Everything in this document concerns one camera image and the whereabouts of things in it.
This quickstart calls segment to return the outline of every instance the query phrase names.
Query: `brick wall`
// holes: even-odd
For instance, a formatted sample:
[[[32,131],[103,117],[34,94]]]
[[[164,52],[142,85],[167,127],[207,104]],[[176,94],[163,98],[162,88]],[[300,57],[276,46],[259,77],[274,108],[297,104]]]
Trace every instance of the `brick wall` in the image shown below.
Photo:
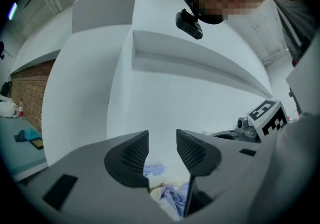
[[[54,62],[43,62],[11,76],[11,98],[17,105],[23,99],[25,118],[40,132],[43,96]]]

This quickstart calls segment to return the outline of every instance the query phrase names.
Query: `gray shirt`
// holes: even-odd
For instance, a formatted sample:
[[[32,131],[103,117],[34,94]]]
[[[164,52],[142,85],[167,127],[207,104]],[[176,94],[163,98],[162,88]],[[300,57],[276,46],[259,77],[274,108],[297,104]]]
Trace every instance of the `gray shirt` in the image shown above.
[[[297,36],[302,42],[310,43],[317,30],[317,22],[314,16],[311,14],[310,9],[302,0],[289,1],[289,0],[273,0],[274,3],[282,10],[287,19],[293,26]],[[282,23],[282,31],[284,33],[284,41],[288,47],[292,57],[295,57],[298,53],[298,48],[294,42],[292,42],[292,36],[289,31],[285,29],[285,24],[280,16]]]

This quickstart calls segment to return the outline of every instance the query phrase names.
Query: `black cap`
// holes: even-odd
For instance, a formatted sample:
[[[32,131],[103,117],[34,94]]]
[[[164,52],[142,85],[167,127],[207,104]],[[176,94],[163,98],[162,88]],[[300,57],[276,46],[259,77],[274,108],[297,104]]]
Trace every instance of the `black cap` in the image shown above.
[[[194,4],[193,0],[184,0],[185,3],[190,7],[192,13],[196,18],[211,25],[217,25],[222,23],[224,20],[223,15],[208,15],[205,13],[204,9],[199,9],[198,4]]]

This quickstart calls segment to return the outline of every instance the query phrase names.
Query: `teal cloth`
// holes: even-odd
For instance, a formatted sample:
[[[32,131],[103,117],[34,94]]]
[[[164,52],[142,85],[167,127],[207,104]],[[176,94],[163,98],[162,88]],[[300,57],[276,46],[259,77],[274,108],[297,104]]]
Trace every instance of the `teal cloth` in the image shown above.
[[[26,140],[33,140],[33,139],[36,139],[36,138],[42,138],[41,136],[41,133],[38,132],[37,130],[33,129],[33,128],[29,128],[29,129],[25,129],[24,130],[25,132],[25,138]]]

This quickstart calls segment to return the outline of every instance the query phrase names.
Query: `white plastic bag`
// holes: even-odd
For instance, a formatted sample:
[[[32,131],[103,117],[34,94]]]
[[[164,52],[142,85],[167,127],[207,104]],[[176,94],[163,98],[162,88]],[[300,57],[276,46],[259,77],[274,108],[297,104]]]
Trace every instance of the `white plastic bag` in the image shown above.
[[[17,118],[18,106],[13,102],[0,102],[0,116],[7,118]]]

